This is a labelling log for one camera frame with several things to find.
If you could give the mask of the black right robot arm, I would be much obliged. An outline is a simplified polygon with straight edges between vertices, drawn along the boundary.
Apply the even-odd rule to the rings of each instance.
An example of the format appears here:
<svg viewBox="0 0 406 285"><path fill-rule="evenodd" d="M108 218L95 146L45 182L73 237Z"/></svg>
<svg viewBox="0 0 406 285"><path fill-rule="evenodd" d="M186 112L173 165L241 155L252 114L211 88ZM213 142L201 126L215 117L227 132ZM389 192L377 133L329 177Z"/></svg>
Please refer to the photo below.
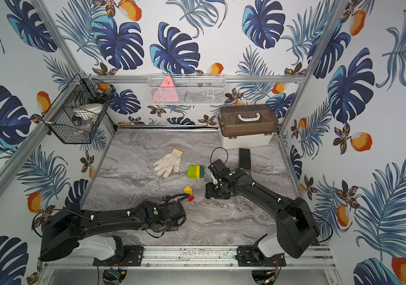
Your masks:
<svg viewBox="0 0 406 285"><path fill-rule="evenodd" d="M229 169L221 160L208 166L214 178L206 184L205 198L226 200L241 196L266 212L275 222L275 233L262 236L253 246L257 263L286 254L300 258L319 237L319 229L302 198L288 198L255 181L242 169Z"/></svg>

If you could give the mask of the yellow long lego brick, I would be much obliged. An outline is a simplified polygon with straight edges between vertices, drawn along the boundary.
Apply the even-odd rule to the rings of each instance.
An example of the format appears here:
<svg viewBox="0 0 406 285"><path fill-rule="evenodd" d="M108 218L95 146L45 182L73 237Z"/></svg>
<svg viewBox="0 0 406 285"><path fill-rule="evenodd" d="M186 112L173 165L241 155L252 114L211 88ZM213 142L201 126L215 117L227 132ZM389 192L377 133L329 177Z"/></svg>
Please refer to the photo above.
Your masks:
<svg viewBox="0 0 406 285"><path fill-rule="evenodd" d="M198 179L201 178L200 177L200 166L196 166L196 172L195 173L196 173L196 178L198 178Z"/></svg>

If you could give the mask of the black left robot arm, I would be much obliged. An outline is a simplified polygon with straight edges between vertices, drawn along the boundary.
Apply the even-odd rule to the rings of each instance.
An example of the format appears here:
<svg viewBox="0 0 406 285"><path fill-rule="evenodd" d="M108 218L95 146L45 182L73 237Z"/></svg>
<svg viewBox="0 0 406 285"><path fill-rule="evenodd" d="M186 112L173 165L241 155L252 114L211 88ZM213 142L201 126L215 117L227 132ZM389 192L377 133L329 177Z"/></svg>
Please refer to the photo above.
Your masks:
<svg viewBox="0 0 406 285"><path fill-rule="evenodd" d="M190 194L168 196L162 203L144 200L132 209L94 211L71 204L42 226L40 261L63 259L73 252L90 256L105 264L113 264L123 256L122 240L103 234L123 230L145 231L153 238L174 232L186 222L182 201Z"/></svg>

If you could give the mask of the lime green lego brick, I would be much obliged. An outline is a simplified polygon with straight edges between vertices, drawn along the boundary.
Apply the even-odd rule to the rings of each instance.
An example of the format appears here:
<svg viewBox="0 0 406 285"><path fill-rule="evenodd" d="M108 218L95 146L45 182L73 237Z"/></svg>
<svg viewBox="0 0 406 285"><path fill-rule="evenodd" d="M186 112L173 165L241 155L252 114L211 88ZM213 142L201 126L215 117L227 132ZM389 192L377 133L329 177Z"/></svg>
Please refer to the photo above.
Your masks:
<svg viewBox="0 0 406 285"><path fill-rule="evenodd" d="M187 177L191 179L199 178L199 166L188 166Z"/></svg>

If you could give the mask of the yellow small lego brick front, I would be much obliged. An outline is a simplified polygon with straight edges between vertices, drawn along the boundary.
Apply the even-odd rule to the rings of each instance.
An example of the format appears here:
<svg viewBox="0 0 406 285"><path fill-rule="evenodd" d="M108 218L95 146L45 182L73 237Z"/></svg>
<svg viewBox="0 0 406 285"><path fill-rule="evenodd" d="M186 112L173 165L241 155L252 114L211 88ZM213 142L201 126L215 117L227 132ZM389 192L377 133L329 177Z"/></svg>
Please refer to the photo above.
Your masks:
<svg viewBox="0 0 406 285"><path fill-rule="evenodd" d="M185 192L186 194L189 194L189 195L192 195L192 194L193 194L193 191L192 191L191 187L189 187L189 186L184 189L184 192Z"/></svg>

